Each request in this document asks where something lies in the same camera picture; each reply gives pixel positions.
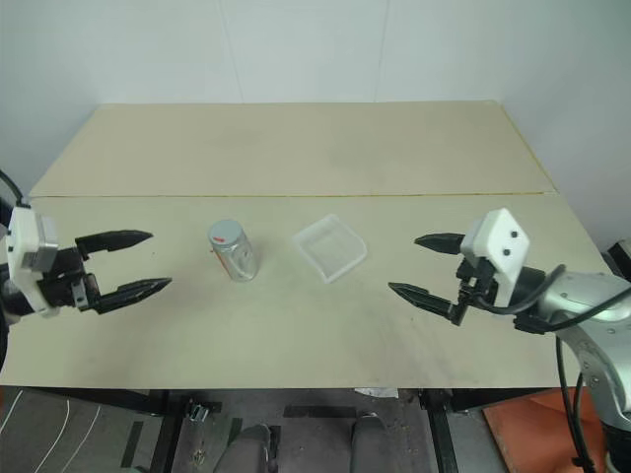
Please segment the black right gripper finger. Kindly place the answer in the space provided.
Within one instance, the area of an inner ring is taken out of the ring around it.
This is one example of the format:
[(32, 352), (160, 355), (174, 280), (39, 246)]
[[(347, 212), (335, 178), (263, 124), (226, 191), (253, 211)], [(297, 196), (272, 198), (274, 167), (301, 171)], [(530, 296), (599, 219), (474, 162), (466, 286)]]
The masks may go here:
[(410, 284), (389, 282), (387, 285), (398, 296), (415, 307), (434, 313), (453, 325), (461, 325), (466, 312), (465, 305), (454, 304), (449, 300), (430, 294), (426, 289)]
[(437, 233), (419, 236), (414, 243), (439, 253), (458, 255), (463, 240), (463, 234)]

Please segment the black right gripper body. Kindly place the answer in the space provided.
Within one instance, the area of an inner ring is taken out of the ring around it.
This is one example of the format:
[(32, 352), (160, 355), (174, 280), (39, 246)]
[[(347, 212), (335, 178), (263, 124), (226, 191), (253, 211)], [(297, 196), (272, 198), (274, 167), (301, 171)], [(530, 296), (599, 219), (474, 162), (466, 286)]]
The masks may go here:
[(486, 258), (478, 258), (476, 264), (463, 258), (456, 270), (460, 279), (457, 301), (459, 304), (480, 307), (480, 301), (493, 305), (498, 291), (495, 267)]

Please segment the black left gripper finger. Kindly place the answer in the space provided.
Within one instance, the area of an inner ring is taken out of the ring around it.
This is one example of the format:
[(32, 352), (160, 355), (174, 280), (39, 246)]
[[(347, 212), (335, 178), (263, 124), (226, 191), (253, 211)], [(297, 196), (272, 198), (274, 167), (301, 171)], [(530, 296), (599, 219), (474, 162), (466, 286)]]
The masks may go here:
[(171, 281), (171, 278), (155, 278), (119, 286), (113, 293), (98, 295), (93, 301), (93, 310), (103, 314), (138, 304), (161, 291)]
[(118, 251), (134, 246), (151, 237), (153, 237), (151, 233), (138, 230), (108, 231), (77, 237), (75, 243), (82, 258), (87, 261), (92, 253)]

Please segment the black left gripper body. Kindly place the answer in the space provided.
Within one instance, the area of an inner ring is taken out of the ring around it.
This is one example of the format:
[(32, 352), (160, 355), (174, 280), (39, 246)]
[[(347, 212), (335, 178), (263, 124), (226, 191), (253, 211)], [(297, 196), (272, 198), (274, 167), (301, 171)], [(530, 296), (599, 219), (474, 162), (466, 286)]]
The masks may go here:
[(48, 272), (37, 282), (45, 300), (52, 306), (73, 306), (81, 311), (99, 310), (101, 292), (96, 276), (85, 269), (89, 253), (81, 246), (57, 252)]

